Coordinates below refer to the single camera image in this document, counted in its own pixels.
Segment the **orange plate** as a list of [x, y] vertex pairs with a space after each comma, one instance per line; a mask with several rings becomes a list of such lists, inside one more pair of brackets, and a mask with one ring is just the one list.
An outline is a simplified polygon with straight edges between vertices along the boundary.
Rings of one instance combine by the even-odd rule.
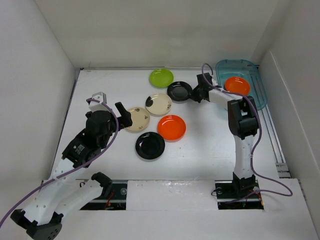
[[249, 82], [239, 76], [229, 77], [224, 83], [224, 88], [229, 92], [239, 93], [245, 96], [251, 91]]
[[187, 125], [178, 115], [165, 115], [157, 124], [157, 132], [167, 141], [178, 141], [186, 133]]

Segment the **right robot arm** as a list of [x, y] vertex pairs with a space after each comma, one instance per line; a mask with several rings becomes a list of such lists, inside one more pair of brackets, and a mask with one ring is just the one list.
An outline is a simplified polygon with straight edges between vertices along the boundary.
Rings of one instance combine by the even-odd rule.
[[216, 196], [220, 201], [239, 201], [258, 187], [252, 170], [252, 150], [259, 123], [254, 99], [230, 93], [212, 84], [209, 73], [198, 74], [197, 86], [191, 99], [206, 100], [227, 110], [227, 121], [235, 141], [235, 167], [231, 182], [216, 182]]

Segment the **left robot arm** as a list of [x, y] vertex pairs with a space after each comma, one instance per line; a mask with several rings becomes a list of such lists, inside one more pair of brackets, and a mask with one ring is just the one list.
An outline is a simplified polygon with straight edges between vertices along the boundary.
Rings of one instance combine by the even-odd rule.
[[74, 193], [68, 195], [73, 182], [114, 142], [118, 132], [130, 127], [131, 114], [121, 102], [115, 103], [116, 116], [106, 103], [87, 99], [85, 128], [62, 152], [61, 160], [50, 178], [33, 190], [34, 200], [24, 208], [13, 208], [10, 218], [33, 240], [53, 240], [62, 229], [63, 218], [95, 198], [107, 198], [113, 181], [97, 172]]

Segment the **teal transparent plastic bin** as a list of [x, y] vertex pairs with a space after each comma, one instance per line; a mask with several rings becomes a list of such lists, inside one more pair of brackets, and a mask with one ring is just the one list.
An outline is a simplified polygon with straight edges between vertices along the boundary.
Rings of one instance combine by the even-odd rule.
[[250, 85], [249, 96], [254, 98], [258, 111], [262, 110], [267, 102], [267, 95], [258, 68], [248, 60], [221, 60], [215, 65], [217, 83], [225, 86], [227, 79], [241, 77]]

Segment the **cream plate small flowers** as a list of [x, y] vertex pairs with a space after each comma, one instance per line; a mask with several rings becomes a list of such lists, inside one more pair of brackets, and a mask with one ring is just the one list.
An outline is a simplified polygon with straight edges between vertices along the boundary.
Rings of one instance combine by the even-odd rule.
[[147, 128], [150, 123], [150, 114], [143, 107], [132, 107], [127, 110], [131, 115], [132, 125], [126, 129], [139, 132]]

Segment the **cream plate black patch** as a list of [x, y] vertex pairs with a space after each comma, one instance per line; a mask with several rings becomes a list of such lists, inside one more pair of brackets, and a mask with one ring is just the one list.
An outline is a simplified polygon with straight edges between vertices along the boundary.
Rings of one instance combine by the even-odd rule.
[[172, 99], [167, 94], [154, 93], [147, 97], [145, 107], [151, 114], [162, 116], [171, 110]]

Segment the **green plate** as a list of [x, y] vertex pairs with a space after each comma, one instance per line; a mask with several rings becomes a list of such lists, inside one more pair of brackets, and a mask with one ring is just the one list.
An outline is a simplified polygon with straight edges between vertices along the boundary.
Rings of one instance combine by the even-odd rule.
[[155, 69], [149, 75], [149, 82], [157, 88], [168, 87], [173, 81], [173, 73], [166, 68]]

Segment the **metal rail right side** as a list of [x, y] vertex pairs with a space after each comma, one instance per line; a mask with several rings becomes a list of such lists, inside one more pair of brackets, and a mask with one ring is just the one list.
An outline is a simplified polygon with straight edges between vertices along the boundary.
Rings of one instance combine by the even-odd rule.
[[267, 104], [262, 110], [259, 111], [259, 114], [261, 115], [261, 120], [263, 122], [263, 132], [266, 136], [268, 136], [272, 148], [273, 159], [278, 176], [280, 179], [290, 179], [292, 176], [287, 166], [287, 162], [283, 154], [280, 140], [278, 138], [278, 134], [271, 116], [271, 112]]

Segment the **metal rail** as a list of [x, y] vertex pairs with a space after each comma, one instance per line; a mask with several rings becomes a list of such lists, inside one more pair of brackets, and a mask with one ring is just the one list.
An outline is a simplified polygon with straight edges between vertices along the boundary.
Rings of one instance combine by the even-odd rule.
[[232, 199], [221, 197], [222, 189], [216, 192], [213, 180], [129, 180], [126, 194], [120, 183], [114, 186], [114, 196], [99, 197], [82, 210], [127, 210], [127, 211], [205, 211], [218, 210], [223, 202]]
[[273, 159], [278, 176], [280, 179], [290, 179], [292, 176], [287, 166], [287, 162], [283, 154], [280, 140], [278, 138], [278, 134], [271, 116], [271, 112], [267, 104], [262, 110], [259, 111], [259, 114], [261, 115], [261, 120], [263, 122], [263, 132], [266, 136], [268, 136], [272, 148]]

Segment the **metal rail front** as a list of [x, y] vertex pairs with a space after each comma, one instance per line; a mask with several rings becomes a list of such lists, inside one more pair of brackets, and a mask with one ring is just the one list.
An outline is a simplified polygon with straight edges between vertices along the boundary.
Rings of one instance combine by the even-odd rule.
[[114, 196], [99, 197], [82, 210], [127, 210], [127, 211], [205, 211], [218, 210], [223, 202], [232, 199], [221, 197], [222, 189], [216, 192], [213, 180], [129, 180], [126, 194], [120, 183], [114, 186]]

